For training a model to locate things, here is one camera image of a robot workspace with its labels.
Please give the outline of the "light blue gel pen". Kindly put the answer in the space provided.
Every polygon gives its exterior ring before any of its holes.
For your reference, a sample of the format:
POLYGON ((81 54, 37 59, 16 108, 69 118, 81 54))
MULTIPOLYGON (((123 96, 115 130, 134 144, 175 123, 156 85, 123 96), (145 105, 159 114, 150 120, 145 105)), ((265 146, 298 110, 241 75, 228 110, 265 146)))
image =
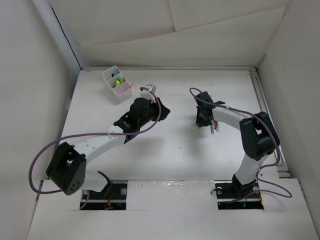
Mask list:
POLYGON ((213 135, 215 133, 215 126, 214 126, 214 122, 212 121, 210 124, 210 132, 213 135))

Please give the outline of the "blue utility knife pen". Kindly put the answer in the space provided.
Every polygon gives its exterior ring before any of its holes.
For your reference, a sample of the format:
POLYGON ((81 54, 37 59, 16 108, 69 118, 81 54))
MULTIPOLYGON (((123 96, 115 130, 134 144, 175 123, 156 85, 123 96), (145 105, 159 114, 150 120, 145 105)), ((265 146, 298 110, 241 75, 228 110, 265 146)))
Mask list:
POLYGON ((113 70, 113 76, 116 76, 118 73, 119 73, 118 69, 117 69, 117 68, 114 68, 114 70, 113 70))

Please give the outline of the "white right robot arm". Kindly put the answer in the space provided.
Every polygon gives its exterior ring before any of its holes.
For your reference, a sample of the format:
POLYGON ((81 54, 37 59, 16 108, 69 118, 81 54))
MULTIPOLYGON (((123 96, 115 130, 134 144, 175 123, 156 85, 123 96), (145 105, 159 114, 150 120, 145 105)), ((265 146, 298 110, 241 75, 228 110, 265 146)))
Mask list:
POLYGON ((280 145, 270 116, 264 111, 251 115, 246 111, 228 108, 223 101, 213 102, 206 91, 200 91, 194 98, 198 127, 210 126, 213 134, 222 122, 240 131, 244 157, 227 189, 236 198, 241 198, 253 189, 256 173, 265 159, 280 145))

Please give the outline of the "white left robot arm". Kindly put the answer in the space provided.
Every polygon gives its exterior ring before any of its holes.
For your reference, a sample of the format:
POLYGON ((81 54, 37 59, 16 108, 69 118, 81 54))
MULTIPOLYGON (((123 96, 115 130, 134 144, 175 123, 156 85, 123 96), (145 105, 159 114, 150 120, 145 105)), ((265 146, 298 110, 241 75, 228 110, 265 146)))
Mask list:
POLYGON ((113 182, 102 171, 90 173, 87 166, 105 152, 132 140, 149 122, 163 121, 171 111, 159 98, 156 102, 138 97, 121 118, 107 130, 105 135, 94 136, 75 145, 61 143, 46 170, 46 175, 67 196, 78 190, 95 192, 107 198, 113 182))

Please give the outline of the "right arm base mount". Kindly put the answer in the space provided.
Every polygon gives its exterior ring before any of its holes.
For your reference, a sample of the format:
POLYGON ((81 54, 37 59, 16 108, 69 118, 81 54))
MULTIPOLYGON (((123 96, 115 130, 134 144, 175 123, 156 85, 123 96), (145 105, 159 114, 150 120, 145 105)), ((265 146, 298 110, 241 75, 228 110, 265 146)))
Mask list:
POLYGON ((232 180, 216 180, 210 194, 216 196, 219 210, 263 210, 262 197, 257 190, 256 179, 242 185, 233 175, 232 180))

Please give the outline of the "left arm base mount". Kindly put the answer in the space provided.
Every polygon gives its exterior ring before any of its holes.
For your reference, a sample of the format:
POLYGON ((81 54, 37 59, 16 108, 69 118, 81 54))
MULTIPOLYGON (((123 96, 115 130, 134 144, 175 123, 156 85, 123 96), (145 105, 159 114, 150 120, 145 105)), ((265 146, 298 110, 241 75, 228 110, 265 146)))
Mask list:
POLYGON ((102 184, 101 191, 83 190, 80 210, 105 210, 105 211, 124 211, 127 207, 127 193, 128 181, 127 180, 111 180, 102 171, 97 172, 97 181, 102 184))

